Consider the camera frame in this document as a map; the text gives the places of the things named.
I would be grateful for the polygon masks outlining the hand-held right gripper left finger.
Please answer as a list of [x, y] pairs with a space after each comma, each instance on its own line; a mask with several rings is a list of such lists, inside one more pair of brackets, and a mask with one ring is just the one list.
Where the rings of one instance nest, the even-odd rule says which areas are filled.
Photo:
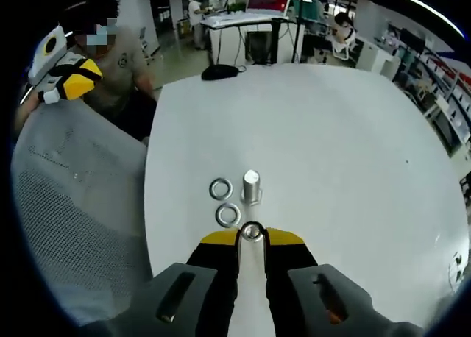
[[240, 232], [206, 235], [185, 263], [149, 281], [110, 321], [112, 336], [226, 336], [238, 294]]

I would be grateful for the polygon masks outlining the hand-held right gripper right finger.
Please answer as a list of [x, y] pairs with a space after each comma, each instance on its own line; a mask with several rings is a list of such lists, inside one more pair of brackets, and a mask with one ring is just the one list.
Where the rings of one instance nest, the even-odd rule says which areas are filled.
[[301, 237], [264, 230], [266, 297], [276, 336], [422, 336], [420, 327], [378, 313], [367, 291], [318, 264]]

